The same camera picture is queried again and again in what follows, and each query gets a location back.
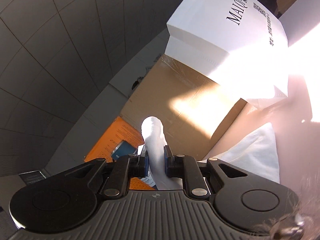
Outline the orange size-chart box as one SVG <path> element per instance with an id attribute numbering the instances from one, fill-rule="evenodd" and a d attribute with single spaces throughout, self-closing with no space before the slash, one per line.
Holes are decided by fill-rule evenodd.
<path id="1" fill-rule="evenodd" d="M 127 141 L 135 148 L 144 144 L 141 133 L 121 117 L 117 117 L 89 151 L 84 162 L 88 162 L 96 158 L 105 158 L 107 163 L 111 163 L 112 152 L 123 140 Z"/>

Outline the brown cardboard box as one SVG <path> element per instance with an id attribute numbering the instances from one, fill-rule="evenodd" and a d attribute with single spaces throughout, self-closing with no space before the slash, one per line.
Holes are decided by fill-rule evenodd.
<path id="1" fill-rule="evenodd" d="M 136 130 L 149 116 L 161 120 L 173 154 L 202 160 L 247 102 L 167 55 L 151 68 L 120 112 Z"/>

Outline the white folded cloth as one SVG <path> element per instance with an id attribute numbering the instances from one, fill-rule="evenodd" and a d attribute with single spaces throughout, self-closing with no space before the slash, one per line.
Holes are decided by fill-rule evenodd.
<path id="1" fill-rule="evenodd" d="M 275 183 L 280 183 L 276 136 L 270 122 L 249 133 L 232 148 L 215 157 Z"/>

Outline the dark blue vacuum bottle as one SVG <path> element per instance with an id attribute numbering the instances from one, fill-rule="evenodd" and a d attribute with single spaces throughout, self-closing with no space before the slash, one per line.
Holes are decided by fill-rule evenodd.
<path id="1" fill-rule="evenodd" d="M 126 140 L 122 140 L 116 148 L 111 153 L 111 158 L 114 161 L 117 161 L 120 157 L 133 154 L 135 155 L 137 153 L 137 148 L 135 146 L 132 146 L 129 142 Z"/>

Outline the white paper box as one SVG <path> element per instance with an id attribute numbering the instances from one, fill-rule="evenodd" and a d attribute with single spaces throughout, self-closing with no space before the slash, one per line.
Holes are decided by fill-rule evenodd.
<path id="1" fill-rule="evenodd" d="M 169 57 L 259 109 L 287 98 L 287 36 L 257 0 L 183 0 L 167 28 Z"/>

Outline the white black-trimmed t-shirt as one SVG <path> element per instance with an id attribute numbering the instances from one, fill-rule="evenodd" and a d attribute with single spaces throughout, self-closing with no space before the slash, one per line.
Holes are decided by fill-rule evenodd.
<path id="1" fill-rule="evenodd" d="M 161 120 L 155 116 L 147 117 L 142 122 L 141 132 L 149 156 L 150 173 L 157 189 L 182 190 L 182 180 L 169 178 L 165 173 L 164 146 L 167 145 L 167 142 Z"/>

